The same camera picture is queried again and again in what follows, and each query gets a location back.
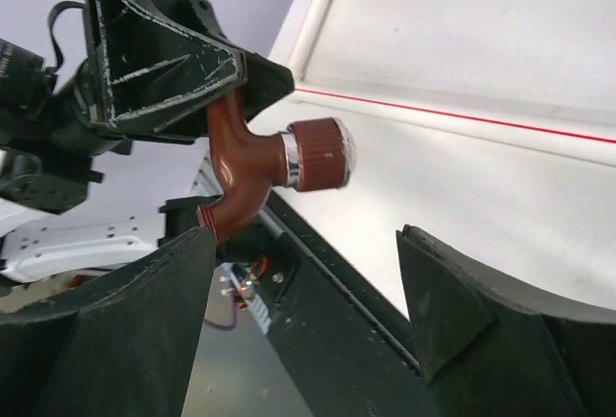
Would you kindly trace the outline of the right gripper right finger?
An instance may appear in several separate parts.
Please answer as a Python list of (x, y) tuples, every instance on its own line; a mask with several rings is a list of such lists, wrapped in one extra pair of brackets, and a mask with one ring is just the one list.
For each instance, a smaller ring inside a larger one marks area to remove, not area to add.
[(444, 416), (611, 416), (615, 313), (534, 287), (415, 226), (398, 260), (421, 376)]

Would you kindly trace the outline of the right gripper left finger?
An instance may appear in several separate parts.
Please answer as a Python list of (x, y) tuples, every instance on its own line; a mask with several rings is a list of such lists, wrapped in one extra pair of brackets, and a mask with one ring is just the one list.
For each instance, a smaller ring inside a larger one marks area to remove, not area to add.
[(192, 229), (95, 280), (1, 317), (5, 416), (178, 416), (216, 263)]

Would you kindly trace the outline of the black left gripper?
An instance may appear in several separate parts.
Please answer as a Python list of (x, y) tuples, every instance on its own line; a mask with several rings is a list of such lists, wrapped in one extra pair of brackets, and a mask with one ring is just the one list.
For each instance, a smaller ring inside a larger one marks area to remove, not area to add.
[(103, 180), (97, 156), (207, 137), (208, 104), (246, 80), (244, 52), (208, 30), (203, 0), (64, 0), (47, 26), (72, 10), (86, 56), (64, 84), (60, 46), (47, 62), (1, 44), (1, 197), (50, 215)]

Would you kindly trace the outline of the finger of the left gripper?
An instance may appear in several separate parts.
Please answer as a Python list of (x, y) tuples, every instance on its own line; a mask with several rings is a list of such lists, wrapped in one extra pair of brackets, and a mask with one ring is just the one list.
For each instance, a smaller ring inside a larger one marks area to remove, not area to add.
[(284, 65), (256, 53), (247, 52), (245, 64), (243, 111), (245, 120), (251, 121), (294, 91), (294, 76)]

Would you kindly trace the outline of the brown water faucet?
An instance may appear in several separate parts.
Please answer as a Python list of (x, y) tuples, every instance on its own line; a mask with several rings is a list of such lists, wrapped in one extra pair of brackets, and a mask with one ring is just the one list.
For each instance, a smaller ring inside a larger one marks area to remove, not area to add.
[(235, 91), (211, 103), (207, 118), (211, 165), (221, 197), (198, 206), (197, 217), (219, 244), (252, 222), (272, 188), (340, 189), (355, 169), (354, 139), (335, 117), (296, 121), (272, 135), (256, 135), (247, 127)]

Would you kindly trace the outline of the white PVC pipe frame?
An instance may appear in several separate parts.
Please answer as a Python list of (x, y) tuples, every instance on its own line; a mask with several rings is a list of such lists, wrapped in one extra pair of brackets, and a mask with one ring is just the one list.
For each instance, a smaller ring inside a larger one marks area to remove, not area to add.
[(615, 0), (314, 0), (295, 99), (615, 162)]

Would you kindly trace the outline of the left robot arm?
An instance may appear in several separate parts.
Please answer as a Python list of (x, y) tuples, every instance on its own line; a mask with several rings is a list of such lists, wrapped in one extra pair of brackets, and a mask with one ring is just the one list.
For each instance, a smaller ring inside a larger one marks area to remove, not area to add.
[(151, 212), (80, 225), (58, 217), (103, 180), (93, 159), (126, 156), (136, 142), (190, 144), (208, 133), (209, 105), (235, 104), (246, 123), (294, 90), (292, 73), (243, 50), (221, 31), (206, 0), (82, 0), (87, 55), (57, 86), (53, 64), (1, 44), (1, 274), (28, 284), (55, 274), (111, 268), (171, 238)]

